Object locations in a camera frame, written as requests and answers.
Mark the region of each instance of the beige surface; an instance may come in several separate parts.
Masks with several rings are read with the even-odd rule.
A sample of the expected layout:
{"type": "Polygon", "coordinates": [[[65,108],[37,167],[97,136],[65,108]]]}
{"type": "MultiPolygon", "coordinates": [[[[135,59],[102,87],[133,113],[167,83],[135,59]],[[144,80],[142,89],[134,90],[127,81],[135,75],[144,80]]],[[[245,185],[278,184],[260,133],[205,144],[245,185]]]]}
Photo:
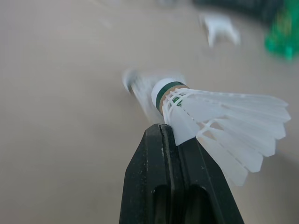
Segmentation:
{"type": "Polygon", "coordinates": [[[149,126],[121,72],[171,69],[192,88],[289,102],[278,155],[233,192],[247,224],[298,223],[299,64],[267,55],[263,29],[209,49],[197,11],[151,1],[0,1],[0,219],[118,223],[125,168],[149,126]]]}

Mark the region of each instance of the white object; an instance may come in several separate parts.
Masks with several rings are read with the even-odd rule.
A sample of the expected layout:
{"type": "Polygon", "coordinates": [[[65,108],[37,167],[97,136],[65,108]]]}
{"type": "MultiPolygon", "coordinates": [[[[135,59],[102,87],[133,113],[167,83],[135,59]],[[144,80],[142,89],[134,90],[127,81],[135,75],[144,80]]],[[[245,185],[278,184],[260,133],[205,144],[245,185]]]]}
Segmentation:
{"type": "Polygon", "coordinates": [[[209,46],[214,46],[214,42],[219,35],[225,35],[234,44],[240,44],[240,34],[233,27],[229,17],[220,14],[199,15],[201,25],[206,26],[208,30],[209,46]]]}
{"type": "Polygon", "coordinates": [[[285,137],[283,123],[291,119],[287,103],[271,96],[182,88],[183,78],[174,76],[135,80],[139,81],[131,83],[133,92],[150,120],[161,123],[161,115],[155,113],[160,111],[173,129],[176,145],[197,137],[235,185],[244,184],[248,171],[261,169],[263,156],[275,154],[276,140],[285,137]],[[148,88],[137,88],[149,80],[148,88]]]}

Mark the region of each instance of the green object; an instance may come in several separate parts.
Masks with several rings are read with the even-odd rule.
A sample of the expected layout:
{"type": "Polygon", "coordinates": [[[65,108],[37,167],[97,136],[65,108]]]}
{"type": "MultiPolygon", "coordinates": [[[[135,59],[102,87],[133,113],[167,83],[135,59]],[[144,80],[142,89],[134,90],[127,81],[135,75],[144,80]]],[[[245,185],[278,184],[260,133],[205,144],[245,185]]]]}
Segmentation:
{"type": "Polygon", "coordinates": [[[292,60],[299,53],[299,0],[286,0],[278,13],[265,46],[269,52],[292,60]]]}

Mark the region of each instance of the white shuttlecock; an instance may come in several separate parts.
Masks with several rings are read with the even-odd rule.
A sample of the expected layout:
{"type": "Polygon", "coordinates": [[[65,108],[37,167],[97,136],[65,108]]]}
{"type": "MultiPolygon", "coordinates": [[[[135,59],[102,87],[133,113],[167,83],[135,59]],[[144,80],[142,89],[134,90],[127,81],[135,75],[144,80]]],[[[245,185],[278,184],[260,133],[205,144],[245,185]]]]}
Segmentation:
{"type": "Polygon", "coordinates": [[[151,91],[137,92],[141,80],[149,83],[138,79],[131,86],[147,116],[160,122],[161,116],[149,112],[156,108],[172,127],[177,146],[196,136],[235,185],[244,184],[248,171],[261,169],[263,156],[275,154],[275,141],[285,137],[283,123],[291,119],[287,103],[271,96],[192,90],[174,77],[156,78],[151,91]],[[152,105],[145,105],[149,95],[152,105]]]}

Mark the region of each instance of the dark blurry object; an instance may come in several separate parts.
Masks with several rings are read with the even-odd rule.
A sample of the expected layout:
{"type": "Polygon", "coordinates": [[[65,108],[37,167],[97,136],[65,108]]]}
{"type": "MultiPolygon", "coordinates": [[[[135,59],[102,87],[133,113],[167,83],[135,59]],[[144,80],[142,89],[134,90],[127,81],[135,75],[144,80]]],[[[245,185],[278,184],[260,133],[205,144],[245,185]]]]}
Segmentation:
{"type": "Polygon", "coordinates": [[[231,8],[235,11],[252,15],[265,24],[270,25],[284,0],[193,0],[195,5],[215,5],[231,8]]]}
{"type": "Polygon", "coordinates": [[[291,60],[299,52],[299,1],[286,0],[265,40],[269,52],[291,60]]]}
{"type": "Polygon", "coordinates": [[[127,167],[120,224],[244,224],[226,179],[196,138],[148,128],[127,167]]]}

